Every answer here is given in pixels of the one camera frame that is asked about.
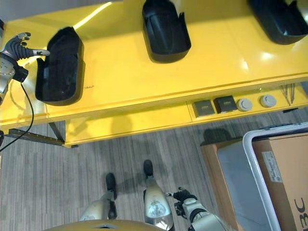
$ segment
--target metal bracket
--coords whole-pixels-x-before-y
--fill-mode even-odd
[[[6,134],[5,136],[17,138],[23,133],[24,133],[24,131],[13,128],[13,129],[10,129],[9,134]],[[39,143],[53,144],[53,145],[57,145],[57,146],[62,146],[65,143],[63,140],[60,140],[60,139],[42,136],[42,135],[34,134],[34,133],[31,133],[31,132],[26,133],[20,139],[26,140],[26,141],[39,142]]]

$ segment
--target white knob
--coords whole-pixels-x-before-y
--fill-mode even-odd
[[[273,107],[276,105],[277,100],[272,95],[263,95],[260,99],[260,103],[263,107]]]
[[[252,102],[249,99],[240,99],[237,102],[237,108],[242,112],[248,112],[252,109]]]

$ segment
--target black sole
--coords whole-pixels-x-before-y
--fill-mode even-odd
[[[147,177],[153,176],[153,164],[151,160],[145,160],[143,162],[143,171]]]
[[[106,176],[106,185],[107,185],[107,190],[112,191],[114,193],[114,199],[116,199],[117,194],[116,194],[116,180],[115,176],[113,173],[108,173]]]

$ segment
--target gray floor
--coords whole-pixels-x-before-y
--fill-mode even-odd
[[[305,121],[307,108],[83,144],[75,149],[18,141],[2,156],[1,230],[39,231],[77,221],[87,204],[105,191],[103,179],[110,171],[118,182],[118,218],[143,221],[142,163],[147,158],[152,159],[163,190],[173,192],[183,186],[216,212],[200,144]],[[34,126],[32,132],[51,135],[47,125]],[[188,223],[175,216],[175,227],[186,231]]]

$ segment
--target plastic bin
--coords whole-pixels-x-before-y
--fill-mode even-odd
[[[242,141],[218,150],[236,218],[245,230],[281,230],[252,141],[303,132],[308,132],[308,123],[250,131]]]

